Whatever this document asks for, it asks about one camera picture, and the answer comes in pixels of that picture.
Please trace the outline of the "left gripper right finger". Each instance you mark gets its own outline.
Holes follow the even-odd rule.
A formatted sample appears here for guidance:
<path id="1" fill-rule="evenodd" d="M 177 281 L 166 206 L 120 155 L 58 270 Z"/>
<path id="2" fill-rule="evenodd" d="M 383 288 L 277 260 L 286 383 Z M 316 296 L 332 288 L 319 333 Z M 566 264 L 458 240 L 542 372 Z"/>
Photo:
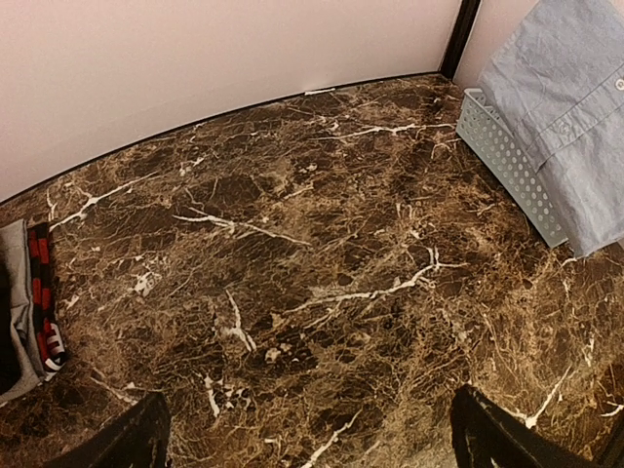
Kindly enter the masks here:
<path id="1" fill-rule="evenodd" d="M 456 464 L 471 467 L 596 467 L 598 464 L 542 438 L 471 385 L 450 408 Z"/>

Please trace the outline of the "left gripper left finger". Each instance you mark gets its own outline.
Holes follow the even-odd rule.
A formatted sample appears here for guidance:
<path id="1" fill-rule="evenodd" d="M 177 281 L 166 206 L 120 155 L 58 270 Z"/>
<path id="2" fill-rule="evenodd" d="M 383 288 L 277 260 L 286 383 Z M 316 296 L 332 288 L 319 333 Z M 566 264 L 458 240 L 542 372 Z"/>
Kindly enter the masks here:
<path id="1" fill-rule="evenodd" d="M 170 432 L 165 396 L 150 392 L 90 440 L 44 467 L 169 467 Z"/>

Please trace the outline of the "black red printed shirt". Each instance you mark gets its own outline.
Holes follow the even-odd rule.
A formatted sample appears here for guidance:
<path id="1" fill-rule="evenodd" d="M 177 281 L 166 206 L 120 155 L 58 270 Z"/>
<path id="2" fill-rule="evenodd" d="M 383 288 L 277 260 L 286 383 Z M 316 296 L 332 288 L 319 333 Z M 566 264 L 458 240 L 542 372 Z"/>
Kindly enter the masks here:
<path id="1" fill-rule="evenodd" d="M 33 294 L 34 331 L 44 379 L 49 381 L 62 369 L 68 357 L 56 317 L 48 222 L 27 228 L 27 246 Z"/>

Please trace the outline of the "grey shirt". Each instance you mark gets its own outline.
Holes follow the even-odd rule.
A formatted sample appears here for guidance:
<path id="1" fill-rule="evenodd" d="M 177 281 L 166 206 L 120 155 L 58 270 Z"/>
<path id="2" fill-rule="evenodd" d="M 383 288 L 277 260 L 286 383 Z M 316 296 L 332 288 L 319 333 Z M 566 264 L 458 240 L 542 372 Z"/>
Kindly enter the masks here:
<path id="1" fill-rule="evenodd" d="M 1 403 L 4 404 L 34 389 L 45 377 L 33 322 L 34 302 L 24 219 L 1 228 L 1 255 L 9 274 L 9 333 L 20 370 L 18 381 L 1 392 Z"/>

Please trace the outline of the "light blue plastic basket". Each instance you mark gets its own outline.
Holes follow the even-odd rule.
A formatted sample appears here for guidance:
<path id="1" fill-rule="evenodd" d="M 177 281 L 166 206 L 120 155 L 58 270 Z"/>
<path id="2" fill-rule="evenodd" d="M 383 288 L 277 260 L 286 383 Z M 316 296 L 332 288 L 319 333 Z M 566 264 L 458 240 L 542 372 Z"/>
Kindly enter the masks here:
<path id="1" fill-rule="evenodd" d="M 456 132 L 506 189 L 548 247 L 565 243 L 567 235 L 546 189 L 482 90 L 464 91 Z"/>

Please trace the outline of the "light blue long sleeve shirt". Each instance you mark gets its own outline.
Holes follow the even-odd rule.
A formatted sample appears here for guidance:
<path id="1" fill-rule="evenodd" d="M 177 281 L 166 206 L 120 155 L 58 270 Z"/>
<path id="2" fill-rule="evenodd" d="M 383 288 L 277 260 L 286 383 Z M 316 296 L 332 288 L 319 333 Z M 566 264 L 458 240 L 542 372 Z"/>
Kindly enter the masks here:
<path id="1" fill-rule="evenodd" d="M 623 16 L 540 1 L 478 81 L 544 183 L 574 252 L 623 237 Z"/>

